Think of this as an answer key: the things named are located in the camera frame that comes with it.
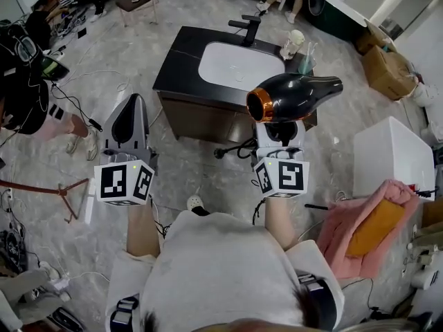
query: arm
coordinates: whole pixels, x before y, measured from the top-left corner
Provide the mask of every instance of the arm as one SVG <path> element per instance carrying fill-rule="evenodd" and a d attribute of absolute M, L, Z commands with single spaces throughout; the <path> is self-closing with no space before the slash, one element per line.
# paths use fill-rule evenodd
<path fill-rule="evenodd" d="M 68 8 L 61 8 L 61 7 L 56 7 L 46 18 L 46 22 L 49 22 L 50 20 L 52 20 L 54 17 L 62 14 L 63 12 L 69 12 Z"/>
<path fill-rule="evenodd" d="M 159 235 L 151 205 L 129 207 L 126 251 L 135 257 L 159 256 Z"/>
<path fill-rule="evenodd" d="M 298 242 L 296 231 L 289 216 L 289 202 L 283 198 L 267 198 L 264 227 L 274 236 L 284 251 Z"/>

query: marble floor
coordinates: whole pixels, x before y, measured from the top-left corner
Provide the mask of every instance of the marble floor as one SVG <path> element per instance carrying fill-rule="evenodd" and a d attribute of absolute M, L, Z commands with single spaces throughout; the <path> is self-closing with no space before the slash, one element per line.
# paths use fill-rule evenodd
<path fill-rule="evenodd" d="M 67 44 L 62 60 L 76 75 L 101 72 L 73 78 L 62 86 L 68 95 L 80 99 L 86 114 L 103 123 L 115 104 L 132 91 L 140 93 L 147 103 L 147 112 L 153 120 L 161 104 L 152 85 L 176 34 L 182 26 L 198 26 L 234 33 L 228 20 L 239 19 L 241 14 L 253 14 L 258 0 L 159 0 L 158 25 L 151 24 L 151 8 L 130 14 L 125 28 L 120 13 L 111 1 L 109 13 L 95 24 L 87 22 L 87 34 L 82 39 L 69 35 L 57 45 Z M 363 73 L 360 56 L 353 46 L 308 24 L 302 17 L 296 25 L 287 23 L 282 12 L 272 7 L 263 17 L 257 34 L 274 44 L 281 44 L 286 32 L 301 30 L 307 41 L 317 42 L 315 51 L 317 75 L 336 75 L 344 84 L 343 94 L 318 109 L 318 126 L 307 132 L 305 158 L 311 163 L 308 194 L 293 202 L 291 217 L 297 232 L 302 233 L 320 221 L 325 212 L 306 210 L 305 203 L 324 204 L 334 201 L 338 191 L 352 193 L 353 151 L 355 133 L 394 116 L 416 133 L 424 126 L 423 115 L 411 102 L 391 102 L 370 89 Z M 67 101 L 60 101 L 75 112 Z M 6 138 L 2 131 L 0 137 Z M 186 208 L 186 199 L 198 193 L 209 210 L 232 213 L 251 221 L 260 193 L 251 185 L 254 178 L 248 160 L 227 155 L 216 160 L 216 144 L 188 138 L 175 140 L 171 128 L 161 113 L 151 127 L 150 141 L 160 154 L 159 175 L 153 185 L 153 196 L 159 208 L 159 218 L 170 224 Z M 57 187 L 69 185 L 93 176 L 98 161 L 86 161 L 84 147 L 79 145 L 72 155 L 65 153 L 66 138 L 59 137 L 42 144 L 25 136 L 15 136 L 0 149 L 7 166 L 1 170 L 2 178 L 28 185 Z M 68 213 L 56 196 L 34 194 L 16 190 L 15 214 L 27 228 L 28 249 L 40 259 L 61 268 L 73 279 L 68 292 L 72 300 L 67 308 L 83 321 L 89 331 L 104 331 L 104 309 L 108 282 L 97 274 L 110 276 L 116 252 L 125 247 L 127 217 L 125 209 L 94 203 L 93 213 L 85 220 L 84 187 L 78 188 L 69 200 L 80 213 L 78 221 L 65 222 Z M 408 292 L 412 266 L 401 278 L 410 226 L 419 219 L 419 213 L 395 240 L 387 254 L 386 264 L 374 280 L 371 306 L 390 310 Z M 5 227 L 6 216 L 1 217 Z M 263 223 L 263 216 L 258 219 Z M 318 228 L 307 238 L 315 238 Z M 30 265 L 36 266 L 30 255 Z M 369 315 L 367 305 L 370 281 L 354 284 L 344 290 L 346 296 L 342 326 L 359 322 Z"/>

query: white sink basin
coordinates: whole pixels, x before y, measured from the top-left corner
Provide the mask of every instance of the white sink basin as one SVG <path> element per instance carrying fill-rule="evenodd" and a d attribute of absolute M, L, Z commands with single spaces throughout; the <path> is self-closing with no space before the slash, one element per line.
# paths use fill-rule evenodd
<path fill-rule="evenodd" d="M 206 82 L 244 91 L 282 73 L 283 61 L 275 55 L 219 42 L 206 46 L 199 66 Z"/>

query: orange cloth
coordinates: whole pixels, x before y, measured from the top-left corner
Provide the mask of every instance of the orange cloth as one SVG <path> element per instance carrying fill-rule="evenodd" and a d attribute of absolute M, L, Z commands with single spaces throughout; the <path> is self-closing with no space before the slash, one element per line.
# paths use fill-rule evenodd
<path fill-rule="evenodd" d="M 352 235 L 346 255 L 364 256 L 374 250 L 395 228 L 404 215 L 404 208 L 383 199 Z"/>

